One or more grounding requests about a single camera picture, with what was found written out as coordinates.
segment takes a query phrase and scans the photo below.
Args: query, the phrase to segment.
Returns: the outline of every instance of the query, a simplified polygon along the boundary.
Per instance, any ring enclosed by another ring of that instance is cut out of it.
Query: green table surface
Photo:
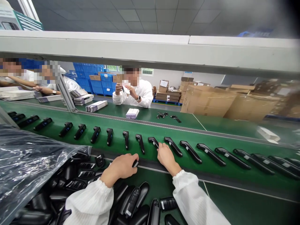
[[[39,103],[35,98],[32,98],[32,99],[21,100],[21,102],[66,108],[66,106],[64,106],[61,101]],[[76,106],[76,108],[80,111],[85,111],[85,105]],[[271,124],[257,124],[248,121],[235,121],[235,120],[225,119],[221,117],[193,115],[188,113],[168,111],[169,115],[178,116],[178,118],[182,121],[182,123],[178,123],[176,120],[173,120],[170,117],[157,119],[156,116],[157,116],[157,111],[159,111],[158,109],[154,109],[154,108],[146,109],[143,107],[130,106],[130,105],[115,105],[111,102],[108,102],[108,105],[106,107],[94,113],[125,118],[126,113],[130,108],[138,108],[140,110],[137,117],[137,120],[139,121],[154,122],[154,123],[173,125],[178,127],[212,131],[212,132],[217,132],[222,134],[231,134],[231,135],[264,140],[264,137],[257,132],[257,127],[262,126],[277,134],[281,138],[281,140],[279,141],[281,143],[291,144],[300,140],[299,136],[295,132],[293,132],[291,128],[279,127]]]
[[[215,149],[216,147],[224,147],[229,151],[232,151],[234,148],[241,148],[248,153],[260,153],[265,156],[277,155],[283,158],[289,157],[300,160],[300,156],[296,154],[297,151],[293,149],[255,142],[247,142],[238,139],[199,134],[194,132],[186,132],[176,129],[168,129],[164,127],[131,123],[127,121],[120,121],[103,117],[94,117],[91,115],[57,111],[36,106],[21,105],[13,102],[0,101],[0,106],[7,112],[17,111],[18,113],[24,113],[26,116],[30,116],[33,114],[38,115],[40,117],[39,121],[36,121],[35,123],[24,128],[25,130],[29,130],[32,132],[35,132],[33,128],[38,123],[40,123],[42,119],[51,117],[53,119],[53,122],[48,125],[47,128],[44,128],[36,133],[66,143],[91,145],[90,138],[94,132],[93,128],[94,126],[100,126],[102,131],[100,132],[96,143],[92,145],[94,148],[103,149],[117,154],[138,153],[141,158],[157,162],[158,160],[156,148],[147,141],[147,138],[155,137],[157,141],[163,142],[163,137],[171,137],[183,153],[183,157],[181,158],[179,158],[177,155],[175,155],[174,157],[176,161],[184,168],[199,171],[202,173],[217,175],[226,179],[238,180],[241,183],[250,182],[259,187],[274,191],[289,192],[296,195],[299,190],[298,181],[286,178],[279,173],[276,173],[274,176],[266,175],[254,166],[252,166],[251,170],[243,170],[224,156],[220,157],[227,163],[227,166],[220,167],[210,157],[208,157],[207,154],[198,150],[196,148],[196,144],[204,143],[211,149]],[[60,138],[58,134],[64,127],[65,122],[72,122],[74,124],[74,127],[64,138]],[[74,134],[76,133],[78,124],[80,123],[86,124],[87,129],[79,140],[74,140]],[[113,128],[113,141],[111,146],[107,146],[106,144],[107,128]],[[125,150],[124,137],[122,135],[122,132],[124,130],[129,131],[130,150],[128,151]],[[137,133],[142,134],[143,136],[143,142],[146,152],[145,155],[141,154],[139,143],[135,139],[135,134]],[[179,145],[180,140],[185,140],[190,143],[197,154],[201,157],[203,164],[199,165],[191,159],[191,156],[188,154],[188,152]]]

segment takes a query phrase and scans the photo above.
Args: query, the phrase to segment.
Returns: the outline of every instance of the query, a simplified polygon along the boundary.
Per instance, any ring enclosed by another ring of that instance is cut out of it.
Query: small black parts
[[[269,168],[267,168],[266,166],[264,166],[263,164],[261,164],[259,161],[257,161],[256,159],[254,159],[250,154],[248,154],[244,150],[235,148],[233,150],[233,153],[237,154],[238,156],[243,157],[249,163],[251,163],[252,165],[254,165],[257,169],[259,169],[260,171],[264,172],[265,174],[269,174],[269,175],[274,175],[275,174],[274,171],[270,170]]]
[[[13,116],[15,116],[17,113],[14,112],[14,111],[10,111],[10,112],[8,112],[7,114],[8,114],[10,117],[13,117]]]
[[[25,115],[23,113],[18,113],[16,115],[12,116],[11,118],[14,122],[17,122],[17,121],[20,121],[21,119],[25,118]]]
[[[61,138],[63,138],[68,132],[69,130],[73,127],[73,123],[71,122],[66,122],[65,123],[65,127],[62,129],[62,131],[59,133],[59,136]]]
[[[132,218],[140,193],[141,190],[139,187],[135,187],[134,190],[131,192],[131,196],[123,212],[126,218]]]
[[[144,147],[144,142],[143,142],[142,135],[141,134],[136,134],[135,139],[138,140],[138,143],[140,144],[140,147],[141,147],[142,154],[144,155],[145,154],[145,147]]]
[[[94,133],[93,136],[91,138],[91,143],[94,144],[99,136],[101,129],[100,127],[94,127]]]
[[[202,164],[202,160],[201,158],[197,155],[197,153],[195,152],[195,150],[190,146],[190,144],[187,141],[180,141],[180,146],[185,147],[185,149],[187,150],[187,152],[191,155],[191,157],[193,158],[193,160],[198,163],[198,164]]]
[[[24,128],[24,127],[26,127],[27,125],[30,125],[30,124],[32,124],[33,122],[37,121],[38,119],[39,119],[39,117],[38,117],[37,115],[33,115],[33,116],[29,117],[28,119],[26,119],[26,120],[24,120],[24,121],[18,123],[18,126],[19,126],[20,128]]]
[[[175,152],[176,155],[178,155],[179,157],[183,156],[182,152],[179,150],[177,145],[174,143],[174,141],[170,137],[164,137],[163,141],[167,142],[171,146],[171,149]]]
[[[173,196],[161,198],[159,200],[159,203],[160,203],[160,209],[162,211],[173,210],[178,207],[177,202]]]
[[[159,207],[158,200],[155,198],[152,200],[151,203],[147,225],[159,225],[159,221],[160,221],[160,207]]]
[[[228,150],[226,150],[226,149],[224,149],[222,147],[215,148],[215,152],[218,153],[218,154],[224,155],[230,161],[232,161],[233,163],[237,164],[242,169],[246,169],[246,170],[250,170],[251,169],[251,166],[249,166],[244,161],[240,160],[238,157],[236,157],[235,155],[233,155],[230,151],[228,151]]]
[[[123,131],[123,137],[125,138],[125,148],[126,148],[126,150],[128,150],[128,148],[129,148],[129,141],[128,141],[129,132]]]
[[[77,132],[74,136],[75,140],[78,140],[81,137],[81,135],[83,134],[83,132],[85,131],[85,129],[87,128],[85,124],[79,124],[78,127],[79,127],[79,129],[77,130]]]
[[[135,160],[135,161],[133,162],[133,164],[132,164],[132,168],[135,168],[135,167],[137,167],[137,166],[138,166],[138,161]]]
[[[43,129],[45,126],[47,126],[48,124],[50,124],[52,122],[51,118],[46,118],[44,119],[42,122],[40,122],[35,128],[35,131],[40,131],[41,129]]]
[[[159,148],[158,142],[157,142],[157,140],[155,139],[155,137],[149,137],[149,138],[148,138],[148,142],[149,142],[149,143],[152,143],[156,148]]]
[[[226,166],[226,163],[205,144],[198,143],[197,148],[204,151],[219,166]]]
[[[104,157],[102,154],[98,155],[96,158],[96,164],[99,168],[103,167],[104,166]]]
[[[292,173],[291,171],[289,171],[287,168],[278,165],[276,162],[274,162],[273,160],[261,155],[261,154],[251,154],[254,158],[258,159],[259,161],[261,161],[262,163],[268,165],[269,167],[271,167],[272,169],[276,170],[277,172],[281,173],[282,175],[292,178],[294,180],[300,180],[300,177],[298,177],[296,174]]]
[[[112,143],[112,139],[113,139],[113,129],[107,128],[106,132],[107,132],[107,145],[110,146]]]

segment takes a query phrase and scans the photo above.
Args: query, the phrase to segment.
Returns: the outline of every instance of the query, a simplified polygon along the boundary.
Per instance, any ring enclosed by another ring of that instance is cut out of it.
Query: white lab coat
[[[180,171],[173,177],[173,196],[188,225],[230,225],[221,211],[198,185],[192,173]],[[113,189],[97,180],[66,200],[72,214],[64,225],[107,225],[113,205]]]
[[[138,103],[131,95],[127,96],[127,94],[123,91],[120,92],[120,95],[116,95],[116,92],[112,94],[113,103],[116,105],[125,104],[150,108],[151,102],[153,100],[152,86],[150,82],[139,80],[139,85],[133,88],[135,90],[135,93],[142,97],[140,103]]]

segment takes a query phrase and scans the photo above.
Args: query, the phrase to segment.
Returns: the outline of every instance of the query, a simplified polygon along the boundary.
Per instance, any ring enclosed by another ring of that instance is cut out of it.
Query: white label
[[[284,164],[282,164],[282,166],[284,166],[284,167],[286,167],[286,168],[289,168],[289,167],[290,167],[290,165],[287,164],[286,162],[285,162]]]
[[[160,86],[163,86],[163,87],[167,87],[168,86],[168,82],[167,81],[160,81]]]
[[[263,163],[264,163],[264,164],[269,164],[270,162],[267,161],[267,160],[264,160]]]

